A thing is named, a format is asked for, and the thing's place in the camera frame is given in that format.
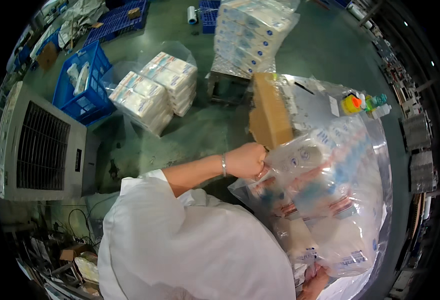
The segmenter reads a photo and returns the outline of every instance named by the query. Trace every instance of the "ventilation grille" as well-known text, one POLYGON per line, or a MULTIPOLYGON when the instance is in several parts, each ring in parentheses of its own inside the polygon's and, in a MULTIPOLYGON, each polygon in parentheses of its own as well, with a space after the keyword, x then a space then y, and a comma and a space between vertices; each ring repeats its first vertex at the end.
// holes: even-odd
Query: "ventilation grille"
POLYGON ((33 102, 28 104, 18 146, 17 188, 64 189, 69 131, 69 124, 33 102))

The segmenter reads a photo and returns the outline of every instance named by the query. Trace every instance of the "fist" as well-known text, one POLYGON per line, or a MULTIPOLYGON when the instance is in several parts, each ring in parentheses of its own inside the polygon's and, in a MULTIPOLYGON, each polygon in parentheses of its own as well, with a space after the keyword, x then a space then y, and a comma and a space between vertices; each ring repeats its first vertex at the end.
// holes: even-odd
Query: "fist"
POLYGON ((238 178, 254 178, 262 171, 266 155, 265 148, 256 142, 249 142, 227 152, 225 153, 227 173, 238 178))

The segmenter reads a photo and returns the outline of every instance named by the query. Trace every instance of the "hand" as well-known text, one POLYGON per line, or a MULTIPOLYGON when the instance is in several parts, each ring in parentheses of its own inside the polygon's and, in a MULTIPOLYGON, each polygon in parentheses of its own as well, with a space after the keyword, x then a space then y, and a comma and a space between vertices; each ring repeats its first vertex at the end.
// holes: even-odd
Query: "hand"
POLYGON ((239 178, 254 178, 263 169, 265 148, 249 142, 240 148, 225 153, 227 173, 239 178))
POLYGON ((305 272, 305 282, 297 300, 315 300, 327 285, 329 281, 327 270, 317 263, 314 266, 316 273, 314 273, 312 267, 308 267, 305 272))

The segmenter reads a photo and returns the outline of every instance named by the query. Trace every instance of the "cardboard box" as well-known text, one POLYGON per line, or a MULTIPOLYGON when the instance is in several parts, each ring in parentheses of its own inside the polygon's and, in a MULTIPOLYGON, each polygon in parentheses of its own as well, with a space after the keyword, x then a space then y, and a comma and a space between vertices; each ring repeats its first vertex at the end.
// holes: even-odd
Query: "cardboard box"
POLYGON ((72 247, 68 247, 61 251, 60 259, 63 261, 73 261, 75 257, 79 256, 82 252, 88 251, 88 246, 85 244, 78 244, 72 247))
POLYGON ((130 20, 134 19, 134 18, 138 18, 141 15, 141 11, 140 8, 134 8, 128 11, 128 18, 130 20))
POLYGON ((249 115, 253 138, 269 150, 294 138, 287 109, 274 85, 276 76, 275 73, 255 73, 255 108, 249 115))
POLYGON ((47 71, 57 60, 58 52, 53 42, 49 42, 37 57, 38 65, 43 71, 47 71))

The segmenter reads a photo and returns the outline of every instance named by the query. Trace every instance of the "person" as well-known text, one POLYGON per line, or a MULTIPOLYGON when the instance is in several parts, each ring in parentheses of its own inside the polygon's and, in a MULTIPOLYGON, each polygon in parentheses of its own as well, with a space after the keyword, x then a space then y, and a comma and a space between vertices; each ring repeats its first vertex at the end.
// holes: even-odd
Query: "person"
MULTIPOLYGON (((105 299, 296 299, 292 267, 271 232, 245 208, 193 189, 230 174, 254 178, 262 145, 124 178, 103 221, 98 252, 105 299)), ((328 276, 317 266, 298 297, 314 300, 328 276)))

